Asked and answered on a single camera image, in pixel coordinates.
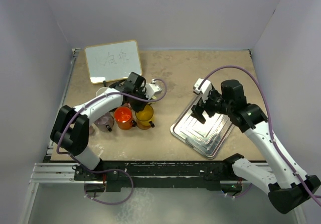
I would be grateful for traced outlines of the yellow glass cup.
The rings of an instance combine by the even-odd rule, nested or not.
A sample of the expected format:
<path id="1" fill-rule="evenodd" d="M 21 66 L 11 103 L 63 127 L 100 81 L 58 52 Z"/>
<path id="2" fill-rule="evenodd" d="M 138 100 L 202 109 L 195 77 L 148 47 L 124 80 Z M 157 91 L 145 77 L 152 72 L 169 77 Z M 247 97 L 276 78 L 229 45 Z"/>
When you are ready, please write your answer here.
<path id="1" fill-rule="evenodd" d="M 146 105 L 142 111 L 135 112 L 137 126 L 142 130 L 154 128 L 154 109 Z"/>

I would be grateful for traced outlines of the orange glass cup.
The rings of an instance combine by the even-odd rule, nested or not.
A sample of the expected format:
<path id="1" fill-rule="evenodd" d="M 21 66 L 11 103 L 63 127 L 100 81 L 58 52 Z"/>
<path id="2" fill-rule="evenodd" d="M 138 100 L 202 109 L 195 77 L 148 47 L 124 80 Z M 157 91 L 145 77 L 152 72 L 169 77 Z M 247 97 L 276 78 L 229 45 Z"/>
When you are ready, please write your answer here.
<path id="1" fill-rule="evenodd" d="M 137 125 L 133 118 L 131 109 L 126 106 L 118 107 L 115 110 L 114 119 L 118 127 L 122 130 L 129 130 Z"/>

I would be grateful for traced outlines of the purple mug black rim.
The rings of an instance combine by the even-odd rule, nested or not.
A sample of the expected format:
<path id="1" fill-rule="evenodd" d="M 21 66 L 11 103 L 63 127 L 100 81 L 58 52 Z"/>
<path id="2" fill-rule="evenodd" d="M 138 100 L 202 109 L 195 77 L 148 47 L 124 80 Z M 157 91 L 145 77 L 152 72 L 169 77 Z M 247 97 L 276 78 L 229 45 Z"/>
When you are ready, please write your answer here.
<path id="1" fill-rule="evenodd" d="M 114 117 L 109 112 L 102 115 L 94 122 L 95 126 L 102 132 L 112 132 L 114 123 Z"/>

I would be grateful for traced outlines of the dark mug white interior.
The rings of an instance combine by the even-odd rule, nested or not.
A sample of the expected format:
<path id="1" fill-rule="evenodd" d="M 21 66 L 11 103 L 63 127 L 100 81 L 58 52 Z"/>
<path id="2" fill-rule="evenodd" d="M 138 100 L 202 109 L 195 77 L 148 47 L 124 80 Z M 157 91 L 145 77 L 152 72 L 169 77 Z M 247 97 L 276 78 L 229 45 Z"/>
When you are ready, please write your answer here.
<path id="1" fill-rule="evenodd" d="M 104 98 L 109 93 L 109 87 L 101 87 L 96 91 L 96 97 Z"/>

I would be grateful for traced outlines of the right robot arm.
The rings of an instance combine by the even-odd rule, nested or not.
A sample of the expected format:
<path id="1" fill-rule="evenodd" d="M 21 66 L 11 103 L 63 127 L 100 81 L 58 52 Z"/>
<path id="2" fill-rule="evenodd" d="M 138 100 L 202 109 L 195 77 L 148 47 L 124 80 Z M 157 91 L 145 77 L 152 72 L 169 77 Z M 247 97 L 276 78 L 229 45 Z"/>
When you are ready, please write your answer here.
<path id="1" fill-rule="evenodd" d="M 192 115 L 204 124 L 214 114 L 229 117 L 233 125 L 254 143 L 265 158 L 271 172 L 250 163 L 244 156 L 234 154 L 225 159 L 223 174 L 228 179 L 241 177 L 250 181 L 268 195 L 274 208 L 289 213 L 310 199 L 320 187 L 316 175 L 308 175 L 283 147 L 269 129 L 268 118 L 256 104 L 250 104 L 238 80 L 225 80 L 218 92 L 210 81 L 199 78 L 194 85 L 194 93 L 200 95 L 199 101 L 192 106 Z"/>

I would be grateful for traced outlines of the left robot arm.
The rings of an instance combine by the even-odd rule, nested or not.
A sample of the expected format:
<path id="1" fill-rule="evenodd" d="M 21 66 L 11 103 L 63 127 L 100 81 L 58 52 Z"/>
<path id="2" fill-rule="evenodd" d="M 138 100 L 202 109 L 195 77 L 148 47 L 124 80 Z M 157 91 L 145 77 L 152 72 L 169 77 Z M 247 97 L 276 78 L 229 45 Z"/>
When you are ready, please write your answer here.
<path id="1" fill-rule="evenodd" d="M 112 84 L 101 94 L 86 103 L 70 107 L 64 105 L 58 111 L 50 139 L 57 144 L 57 151 L 75 158 L 86 167 L 85 173 L 92 180 L 103 175 L 101 159 L 88 146 L 90 126 L 104 114 L 125 103 L 133 110 L 142 110 L 162 89 L 132 72 L 128 79 Z"/>

